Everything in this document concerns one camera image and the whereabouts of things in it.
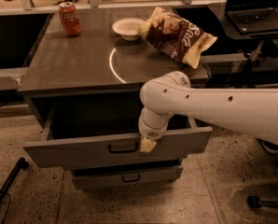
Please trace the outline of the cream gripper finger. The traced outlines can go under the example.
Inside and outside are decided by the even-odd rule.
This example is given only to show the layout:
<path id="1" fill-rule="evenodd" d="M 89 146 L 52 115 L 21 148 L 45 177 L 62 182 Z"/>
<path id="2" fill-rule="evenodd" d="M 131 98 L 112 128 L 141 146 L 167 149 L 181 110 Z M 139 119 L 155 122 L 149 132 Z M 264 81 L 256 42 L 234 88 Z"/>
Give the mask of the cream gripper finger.
<path id="1" fill-rule="evenodd" d="M 147 137 L 142 136 L 140 140 L 140 151 L 148 153 L 154 149 L 156 144 L 157 144 L 156 140 L 149 139 Z"/>

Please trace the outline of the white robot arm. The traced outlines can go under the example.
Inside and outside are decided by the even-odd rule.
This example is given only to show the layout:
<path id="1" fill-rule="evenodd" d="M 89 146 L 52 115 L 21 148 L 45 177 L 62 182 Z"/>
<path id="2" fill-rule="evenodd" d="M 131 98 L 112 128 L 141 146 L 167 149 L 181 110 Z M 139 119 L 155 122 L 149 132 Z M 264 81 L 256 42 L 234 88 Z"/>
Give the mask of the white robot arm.
<path id="1" fill-rule="evenodd" d="M 149 140 L 183 115 L 278 146 L 278 89 L 195 89 L 184 73 L 171 72 L 146 82 L 140 101 L 139 132 Z"/>

